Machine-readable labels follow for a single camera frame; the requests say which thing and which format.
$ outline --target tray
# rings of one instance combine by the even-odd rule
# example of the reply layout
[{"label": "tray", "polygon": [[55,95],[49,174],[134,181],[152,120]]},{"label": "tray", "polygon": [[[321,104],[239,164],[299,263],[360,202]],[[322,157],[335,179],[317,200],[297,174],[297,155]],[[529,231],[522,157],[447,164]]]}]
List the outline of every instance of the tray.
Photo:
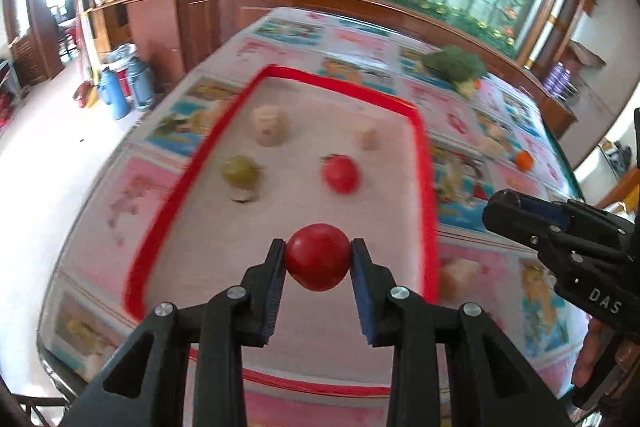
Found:
[{"label": "tray", "polygon": [[[259,146],[249,115],[276,103],[289,120],[280,147]],[[348,129],[357,115],[378,122],[380,147],[360,150]],[[142,319],[159,301],[208,301],[261,263],[271,239],[311,223],[364,237],[376,263],[399,284],[437,296],[435,213],[426,133],[417,109],[367,87],[267,66],[218,121],[156,217],[132,264],[126,308]],[[322,185],[320,158],[349,154],[359,190],[340,196]],[[220,166],[246,154],[264,167],[260,197],[227,197]],[[351,282],[312,293],[287,277],[275,334],[264,349],[244,349],[244,377],[272,387],[334,396],[388,393],[392,350],[372,349],[360,332]]]}]

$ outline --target white floor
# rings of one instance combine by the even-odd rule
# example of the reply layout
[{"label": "white floor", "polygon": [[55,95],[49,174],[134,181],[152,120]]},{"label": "white floor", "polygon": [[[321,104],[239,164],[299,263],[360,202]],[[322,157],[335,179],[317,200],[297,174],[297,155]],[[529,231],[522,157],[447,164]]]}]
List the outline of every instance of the white floor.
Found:
[{"label": "white floor", "polygon": [[94,176],[140,116],[80,109],[79,68],[36,86],[0,137],[0,373],[13,393],[58,395],[35,348],[44,291]]}]

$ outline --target red tray rim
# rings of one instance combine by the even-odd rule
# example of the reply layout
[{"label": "red tray rim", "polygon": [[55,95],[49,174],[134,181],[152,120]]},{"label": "red tray rim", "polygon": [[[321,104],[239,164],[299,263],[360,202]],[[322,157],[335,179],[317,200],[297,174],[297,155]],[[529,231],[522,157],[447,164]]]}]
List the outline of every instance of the red tray rim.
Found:
[{"label": "red tray rim", "polygon": [[[156,214],[156,217],[146,231],[145,238],[138,249],[133,263],[129,267],[124,290],[124,307],[135,320],[141,321],[145,317],[144,293],[146,282],[151,276],[153,266],[162,248],[164,238],[171,224],[180,211],[191,185],[196,181],[200,171],[216,142],[233,120],[239,109],[249,99],[260,83],[269,77],[295,80],[311,86],[321,87],[330,91],[339,92],[351,98],[362,100],[402,114],[407,117],[414,128],[414,144],[418,174],[418,204],[420,206],[420,221],[422,234],[420,242],[422,247],[420,278],[420,294],[429,302],[436,302],[438,296],[438,256],[436,254],[436,209],[434,207],[435,196],[433,192],[433,169],[429,156],[429,139],[422,124],[422,117],[415,105],[396,98],[394,96],[378,92],[369,87],[359,86],[305,71],[285,68],[270,64],[260,71],[252,81],[239,93],[230,104],[224,115],[216,122],[209,135],[202,142],[193,155],[188,167],[182,173],[175,187],[167,197],[164,205]],[[196,358],[196,353],[191,353],[191,358]],[[314,383],[288,378],[274,377],[251,369],[244,369],[242,373],[246,380],[285,389],[299,393],[313,393],[325,396],[344,397],[381,397],[389,394],[389,386],[369,385],[334,385]]]}]

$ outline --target patterned tablecloth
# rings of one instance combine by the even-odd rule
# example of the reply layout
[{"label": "patterned tablecloth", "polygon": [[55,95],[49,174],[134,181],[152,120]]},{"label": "patterned tablecloth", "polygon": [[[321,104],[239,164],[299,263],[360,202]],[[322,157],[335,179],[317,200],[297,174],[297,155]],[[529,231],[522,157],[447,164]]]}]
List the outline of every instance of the patterned tablecloth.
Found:
[{"label": "patterned tablecloth", "polygon": [[[266,64],[277,63],[362,84],[417,105],[430,134],[440,258],[445,263],[468,259],[481,266],[474,284],[444,304],[478,302],[549,387],[556,394],[566,391],[587,318],[548,288],[532,250],[487,232],[481,214],[489,196],[502,188],[548,201],[575,198],[577,189],[530,98],[488,75],[475,98],[465,100],[423,68],[421,57],[434,50],[378,26],[291,8],[275,9],[234,36],[126,137],[101,172],[43,304],[42,345],[85,380],[100,369],[135,326],[123,307],[124,285],[165,195],[224,100]],[[479,139],[494,125],[504,131],[500,142],[506,155],[500,161],[478,149]],[[513,164],[523,148],[536,159],[529,174]],[[280,402],[248,393],[250,421],[284,427],[300,425],[296,419],[301,415],[314,416],[295,403]],[[252,409],[253,403],[260,407]],[[270,415],[270,407],[279,415]],[[369,408],[364,415],[334,409],[341,411],[323,414],[335,413],[335,421],[345,425],[382,421],[377,409]]]}]

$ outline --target red tomato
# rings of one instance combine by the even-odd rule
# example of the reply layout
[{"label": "red tomato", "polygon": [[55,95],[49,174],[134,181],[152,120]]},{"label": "red tomato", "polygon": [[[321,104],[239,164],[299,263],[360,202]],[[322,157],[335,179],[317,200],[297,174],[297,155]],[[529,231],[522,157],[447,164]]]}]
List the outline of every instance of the red tomato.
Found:
[{"label": "red tomato", "polygon": [[348,156],[332,154],[322,159],[322,179],[338,194],[351,194],[360,185],[360,171]]},{"label": "red tomato", "polygon": [[330,290],[351,267],[351,244],[342,230],[332,225],[308,225],[289,239],[284,264],[293,279],[307,290]]}]

